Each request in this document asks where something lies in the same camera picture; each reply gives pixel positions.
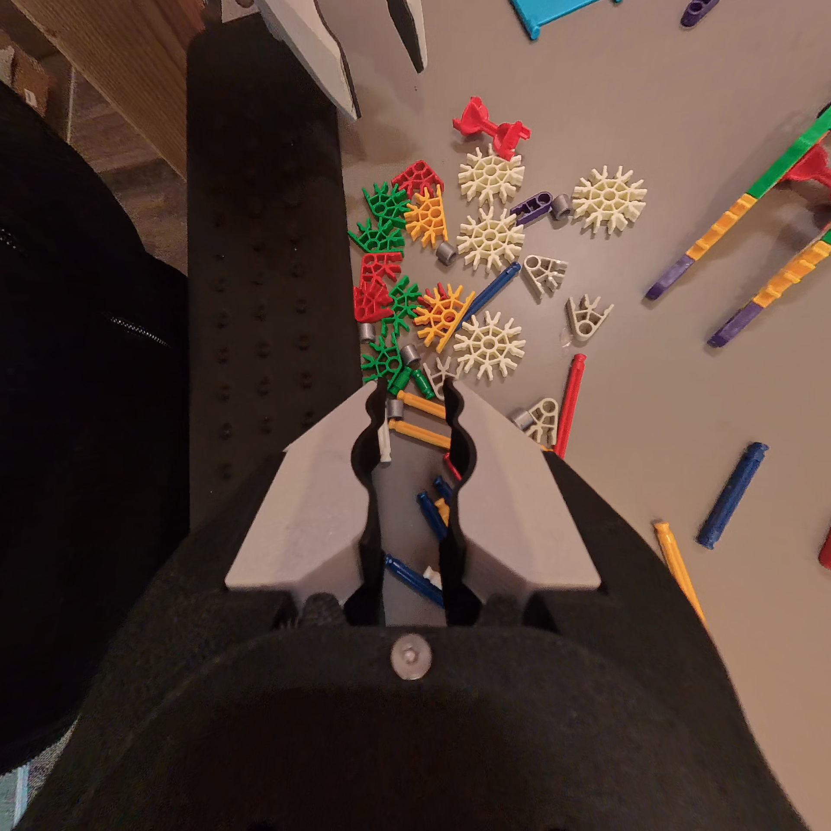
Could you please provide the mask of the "light grey connector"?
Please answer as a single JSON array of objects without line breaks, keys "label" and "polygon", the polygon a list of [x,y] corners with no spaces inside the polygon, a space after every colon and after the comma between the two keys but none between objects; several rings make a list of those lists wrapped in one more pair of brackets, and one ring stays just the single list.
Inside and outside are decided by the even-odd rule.
[{"label": "light grey connector", "polygon": [[524,428],[525,435],[541,446],[552,450],[557,442],[558,402],[546,397],[530,407],[528,414],[531,421]]},{"label": "light grey connector", "polygon": [[459,377],[458,359],[452,355],[444,359],[441,356],[434,356],[423,362],[423,372],[437,399],[444,401],[444,382],[448,379],[456,380]]},{"label": "light grey connector", "polygon": [[567,261],[548,256],[531,254],[525,257],[523,272],[535,303],[539,304],[544,298],[555,295],[562,286],[567,266]]},{"label": "light grey connector", "polygon": [[599,309],[600,304],[601,298],[599,296],[593,300],[588,295],[584,295],[578,300],[575,300],[572,296],[567,299],[567,319],[577,342],[585,343],[592,339],[597,329],[614,308],[614,305],[610,304],[604,309]]}]

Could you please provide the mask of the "black perforated foam strip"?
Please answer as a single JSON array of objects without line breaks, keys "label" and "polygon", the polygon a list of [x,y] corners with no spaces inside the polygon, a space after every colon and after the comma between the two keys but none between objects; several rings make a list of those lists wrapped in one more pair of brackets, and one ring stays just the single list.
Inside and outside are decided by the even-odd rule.
[{"label": "black perforated foam strip", "polygon": [[337,112],[258,15],[188,51],[192,525],[361,385]]}]

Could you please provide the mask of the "green fan connector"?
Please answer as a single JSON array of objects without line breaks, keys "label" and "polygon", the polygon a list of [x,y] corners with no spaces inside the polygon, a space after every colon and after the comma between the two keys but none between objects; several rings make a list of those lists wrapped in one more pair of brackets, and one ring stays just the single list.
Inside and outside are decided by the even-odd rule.
[{"label": "green fan connector", "polygon": [[401,356],[397,339],[394,335],[384,338],[379,336],[368,345],[372,354],[362,353],[360,369],[364,383],[369,380],[385,380],[389,386],[397,379],[405,366]]},{"label": "green fan connector", "polygon": [[401,229],[389,219],[367,218],[358,223],[358,231],[348,231],[348,236],[366,254],[402,252],[405,247]]},{"label": "green fan connector", "polygon": [[397,184],[374,183],[373,191],[362,189],[371,215],[379,227],[390,225],[403,229],[406,226],[405,214],[409,212],[410,197]]},{"label": "green fan connector", "polygon": [[410,280],[409,276],[402,276],[389,292],[391,315],[380,321],[380,335],[386,339],[392,332],[393,338],[398,338],[400,331],[409,332],[407,320],[415,320],[416,308],[421,305],[421,289]]}]

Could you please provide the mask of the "white snowflake connector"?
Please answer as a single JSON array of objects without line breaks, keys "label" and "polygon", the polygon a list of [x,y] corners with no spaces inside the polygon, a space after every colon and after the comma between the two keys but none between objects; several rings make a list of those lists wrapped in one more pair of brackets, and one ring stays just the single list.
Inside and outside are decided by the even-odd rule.
[{"label": "white snowflake connector", "polygon": [[462,223],[457,237],[459,255],[464,257],[466,266],[476,269],[480,264],[500,272],[519,257],[525,242],[523,225],[516,224],[516,216],[503,209],[500,216],[494,216],[494,207],[487,212],[480,209],[480,220],[472,217]]},{"label": "white snowflake connector", "polygon": [[479,206],[485,202],[493,204],[498,196],[506,204],[523,183],[525,167],[521,155],[515,154],[506,160],[494,152],[493,145],[489,145],[488,154],[484,155],[480,148],[476,148],[466,158],[467,161],[460,166],[458,182],[467,202],[477,197]]},{"label": "white snowflake connector", "polygon": [[609,237],[633,224],[646,206],[647,189],[643,180],[633,180],[633,171],[618,166],[610,171],[593,169],[580,179],[572,194],[573,218],[593,234],[604,227]]},{"label": "white snowflake connector", "polygon": [[472,315],[469,321],[462,322],[454,334],[454,351],[458,358],[460,373],[477,370],[476,377],[486,376],[493,380],[497,370],[502,377],[516,370],[517,359],[525,355],[525,340],[521,338],[522,328],[514,324],[514,319],[500,322],[501,313],[491,315],[484,313],[483,322],[478,322]]}]

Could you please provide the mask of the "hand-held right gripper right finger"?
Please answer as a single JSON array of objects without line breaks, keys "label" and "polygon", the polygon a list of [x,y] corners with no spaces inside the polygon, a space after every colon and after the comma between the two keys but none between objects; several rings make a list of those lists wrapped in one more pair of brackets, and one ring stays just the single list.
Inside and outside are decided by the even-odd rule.
[{"label": "hand-held right gripper right finger", "polygon": [[451,458],[462,479],[448,542],[461,550],[461,584],[479,601],[524,604],[541,590],[595,590],[597,568],[552,471],[529,437],[464,383],[444,384]]}]

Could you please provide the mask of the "multicoloured toy frame assembly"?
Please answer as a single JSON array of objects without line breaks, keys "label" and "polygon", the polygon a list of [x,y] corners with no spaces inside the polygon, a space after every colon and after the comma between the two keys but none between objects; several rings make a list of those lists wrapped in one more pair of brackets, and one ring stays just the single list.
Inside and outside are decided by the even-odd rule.
[{"label": "multicoloured toy frame assembly", "polygon": [[[719,242],[736,223],[776,184],[783,181],[814,181],[830,187],[828,151],[823,140],[830,130],[830,105],[822,109],[815,122],[800,135],[774,164],[722,214],[722,216],[680,258],[649,287],[645,298],[655,301],[677,283],[688,269]],[[830,225],[788,261],[742,308],[708,340],[711,348],[722,348],[748,327],[764,309],[793,285],[799,283],[830,255]]]}]

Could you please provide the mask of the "blue plastic panel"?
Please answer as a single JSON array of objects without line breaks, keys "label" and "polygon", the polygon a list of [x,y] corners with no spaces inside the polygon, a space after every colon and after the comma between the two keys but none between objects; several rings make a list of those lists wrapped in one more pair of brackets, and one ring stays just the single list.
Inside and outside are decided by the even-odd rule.
[{"label": "blue plastic panel", "polygon": [[533,42],[539,38],[542,26],[572,14],[596,1],[510,1],[526,34]]}]

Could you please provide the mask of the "red spool piece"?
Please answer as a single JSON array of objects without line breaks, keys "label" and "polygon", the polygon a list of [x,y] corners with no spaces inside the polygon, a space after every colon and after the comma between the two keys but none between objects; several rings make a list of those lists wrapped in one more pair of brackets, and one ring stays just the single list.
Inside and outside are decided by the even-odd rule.
[{"label": "red spool piece", "polygon": [[480,97],[470,99],[462,115],[452,119],[452,127],[464,137],[485,133],[493,140],[493,152],[506,161],[513,159],[520,140],[528,140],[531,137],[530,128],[520,120],[500,124],[493,122]]}]

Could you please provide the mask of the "yellow fan connector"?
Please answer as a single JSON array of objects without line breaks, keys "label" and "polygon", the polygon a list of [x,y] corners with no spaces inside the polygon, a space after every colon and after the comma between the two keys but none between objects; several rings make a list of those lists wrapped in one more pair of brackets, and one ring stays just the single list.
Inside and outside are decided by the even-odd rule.
[{"label": "yellow fan connector", "polygon": [[426,289],[415,309],[414,324],[419,328],[417,335],[427,348],[435,348],[440,354],[462,319],[468,313],[475,292],[461,299],[463,286],[444,287],[438,283],[435,289]]},{"label": "yellow fan connector", "polygon": [[436,184],[434,192],[426,186],[423,192],[413,193],[413,200],[407,204],[404,214],[406,233],[413,241],[420,240],[422,247],[431,244],[432,249],[437,249],[441,242],[447,242],[449,239],[442,186]]}]

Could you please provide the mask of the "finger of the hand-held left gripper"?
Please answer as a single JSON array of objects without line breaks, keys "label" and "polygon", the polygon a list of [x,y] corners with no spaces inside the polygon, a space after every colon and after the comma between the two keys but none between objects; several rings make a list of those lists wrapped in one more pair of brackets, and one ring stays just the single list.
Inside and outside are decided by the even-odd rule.
[{"label": "finger of the hand-held left gripper", "polygon": [[317,1],[255,1],[268,30],[291,48],[317,86],[348,119],[361,117],[347,57]]},{"label": "finger of the hand-held left gripper", "polygon": [[388,0],[388,12],[413,67],[422,73],[428,63],[427,39],[422,3]]}]

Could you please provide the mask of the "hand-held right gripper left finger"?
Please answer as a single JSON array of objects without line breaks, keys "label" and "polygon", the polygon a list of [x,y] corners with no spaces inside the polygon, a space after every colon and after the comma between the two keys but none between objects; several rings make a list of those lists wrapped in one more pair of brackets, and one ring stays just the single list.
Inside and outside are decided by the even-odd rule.
[{"label": "hand-held right gripper left finger", "polygon": [[370,426],[363,385],[292,442],[226,577],[229,590],[289,592],[302,607],[316,593],[343,604],[361,585],[359,538],[369,494],[351,452]]}]

